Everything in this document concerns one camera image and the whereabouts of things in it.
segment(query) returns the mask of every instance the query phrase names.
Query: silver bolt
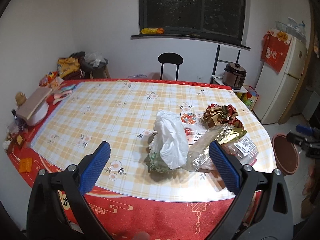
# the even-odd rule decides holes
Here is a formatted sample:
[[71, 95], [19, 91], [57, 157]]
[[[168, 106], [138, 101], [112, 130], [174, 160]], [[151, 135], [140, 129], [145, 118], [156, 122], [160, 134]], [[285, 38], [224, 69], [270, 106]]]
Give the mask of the silver bolt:
[[75, 166], [74, 164], [71, 164], [68, 166], [68, 171], [75, 171], [77, 168], [77, 166]]
[[279, 169], [275, 169], [275, 174], [277, 174], [277, 175], [281, 175], [281, 170], [279, 170]]
[[243, 168], [246, 170], [246, 171], [252, 171], [252, 167], [248, 164], [244, 165]]
[[44, 175], [44, 174], [45, 174], [45, 169], [39, 170], [38, 174], [39, 174], [40, 176]]

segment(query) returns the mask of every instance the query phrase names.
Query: white refrigerator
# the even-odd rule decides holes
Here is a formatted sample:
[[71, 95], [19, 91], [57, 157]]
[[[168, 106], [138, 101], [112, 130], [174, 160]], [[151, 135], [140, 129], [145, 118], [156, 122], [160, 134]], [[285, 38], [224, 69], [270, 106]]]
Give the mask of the white refrigerator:
[[292, 37], [284, 65], [278, 74], [264, 64], [256, 92], [259, 97], [253, 112], [262, 124], [276, 123], [280, 119], [297, 88], [307, 56], [306, 46]]

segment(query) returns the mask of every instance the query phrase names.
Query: wall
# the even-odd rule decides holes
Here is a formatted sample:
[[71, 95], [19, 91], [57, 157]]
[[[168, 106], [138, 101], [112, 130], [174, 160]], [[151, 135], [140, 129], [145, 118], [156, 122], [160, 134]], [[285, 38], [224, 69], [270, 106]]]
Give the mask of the wall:
[[[0, 18], [0, 133], [13, 119], [15, 94], [26, 96], [56, 69], [57, 58], [75, 51], [70, 0], [11, 0]], [[25, 228], [31, 188], [0, 150], [0, 200], [20, 228]]]
[[[217, 44], [207, 41], [185, 39], [151, 38], [131, 40], [139, 33], [139, 0], [72, 0], [73, 30], [78, 50], [99, 50], [108, 58], [109, 72], [113, 78], [126, 78], [134, 74], [160, 71], [157, 57], [164, 52], [180, 54], [179, 80], [196, 81], [202, 77], [209, 82]], [[310, 24], [308, 0], [250, 0], [248, 33], [239, 63], [247, 70], [246, 83], [255, 86], [262, 68], [260, 61], [261, 40], [275, 21], [286, 22], [291, 16]], [[221, 57], [236, 58], [237, 50], [221, 49]], [[225, 64], [219, 64], [217, 73], [223, 72]], [[175, 68], [165, 67], [166, 78], [175, 77]]]

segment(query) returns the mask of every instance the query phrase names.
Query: checkered tablecloth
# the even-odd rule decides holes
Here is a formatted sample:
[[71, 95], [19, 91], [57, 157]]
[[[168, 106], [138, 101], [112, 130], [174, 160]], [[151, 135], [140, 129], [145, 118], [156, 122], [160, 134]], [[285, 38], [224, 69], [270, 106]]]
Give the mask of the checkered tablecloth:
[[232, 198], [214, 174], [148, 173], [148, 138], [160, 109], [204, 111], [208, 105], [233, 105], [259, 155], [254, 168], [276, 168], [270, 138], [231, 91], [209, 87], [147, 82], [83, 82], [51, 113], [35, 135], [31, 148], [61, 169], [78, 164], [101, 141], [111, 157], [96, 185], [124, 195], [171, 202], [203, 202]]

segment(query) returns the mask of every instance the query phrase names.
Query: black window frame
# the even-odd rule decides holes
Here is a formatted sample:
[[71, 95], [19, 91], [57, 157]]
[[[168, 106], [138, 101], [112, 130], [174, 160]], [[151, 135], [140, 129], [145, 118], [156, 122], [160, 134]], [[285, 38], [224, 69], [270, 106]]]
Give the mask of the black window frame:
[[[200, 21], [201, 27], [200, 30], [195, 30], [192, 28], [182, 28], [182, 27], [163, 27], [165, 32], [164, 34], [154, 34], [155, 36], [189, 36], [193, 38], [199, 38], [202, 40], [209, 40], [209, 41], [217, 41], [222, 43], [227, 43], [231, 45], [241, 46], [242, 45], [242, 38], [244, 32], [244, 24], [245, 24], [245, 11], [246, 11], [246, 0], [243, 0], [243, 4], [241, 6], [240, 12], [240, 21], [239, 21], [239, 35], [238, 37], [232, 37], [225, 34], [213, 33], [213, 32], [205, 32], [203, 29], [203, 20], [204, 20], [204, 0], [199, 0], [198, 7], [201, 10], [200, 13]], [[139, 25], [140, 31], [143, 28], [148, 28], [147, 23], [147, 0], [139, 0]]]

